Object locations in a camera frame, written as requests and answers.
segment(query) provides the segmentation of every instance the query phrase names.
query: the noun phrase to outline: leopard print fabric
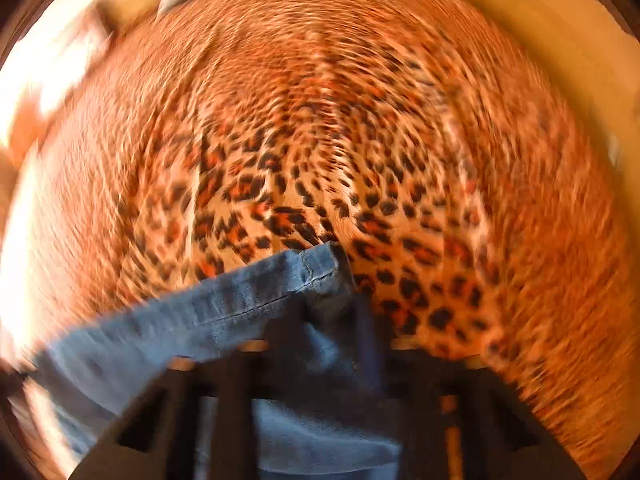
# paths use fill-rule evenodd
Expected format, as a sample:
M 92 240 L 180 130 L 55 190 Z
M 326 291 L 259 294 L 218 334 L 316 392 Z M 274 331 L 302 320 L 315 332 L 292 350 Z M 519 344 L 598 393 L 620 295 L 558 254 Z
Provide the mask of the leopard print fabric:
M 405 344 L 481 354 L 591 479 L 638 428 L 607 170 L 461 0 L 192 0 L 115 40 L 39 164 L 23 348 L 338 241 Z

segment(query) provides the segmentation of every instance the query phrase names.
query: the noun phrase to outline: leopard print blanket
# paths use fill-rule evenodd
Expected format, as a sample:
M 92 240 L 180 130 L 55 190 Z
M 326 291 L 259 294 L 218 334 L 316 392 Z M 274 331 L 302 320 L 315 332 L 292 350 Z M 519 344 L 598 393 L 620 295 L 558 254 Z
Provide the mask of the leopard print blanket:
M 480 354 L 590 479 L 638 430 L 606 164 L 461 0 L 191 0 L 114 40 L 36 164 L 25 354 L 337 240 L 404 344 Z

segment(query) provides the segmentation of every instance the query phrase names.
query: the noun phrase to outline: blue denim jeans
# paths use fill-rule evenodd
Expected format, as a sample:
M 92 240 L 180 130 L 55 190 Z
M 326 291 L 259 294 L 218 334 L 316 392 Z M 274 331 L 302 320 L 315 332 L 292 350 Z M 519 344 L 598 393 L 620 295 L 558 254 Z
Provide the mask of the blue denim jeans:
M 38 355 L 33 378 L 49 391 L 81 459 L 172 357 L 219 357 L 260 336 L 292 298 L 306 303 L 314 322 L 305 325 L 305 349 L 280 398 L 254 402 L 262 477 L 394 478 L 399 410 L 362 387 L 367 365 L 344 314 L 366 300 L 336 244 L 276 254 L 70 333 Z M 206 464 L 207 446 L 198 452 Z

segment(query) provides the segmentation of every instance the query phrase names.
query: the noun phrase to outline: denim fabric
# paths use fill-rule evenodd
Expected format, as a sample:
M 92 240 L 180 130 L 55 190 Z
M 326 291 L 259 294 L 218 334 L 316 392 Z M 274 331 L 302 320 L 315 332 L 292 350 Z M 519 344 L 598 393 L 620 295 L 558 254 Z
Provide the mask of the denim fabric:
M 368 305 L 335 244 L 285 251 L 77 330 L 38 355 L 33 378 L 49 391 L 81 458 L 172 357 L 219 357 L 258 337 L 291 301 L 304 301 L 314 321 L 292 349 L 279 399 L 254 402 L 262 477 L 393 478 L 398 407 L 362 387 L 379 379 L 370 373 L 375 364 L 358 357 L 345 314 Z

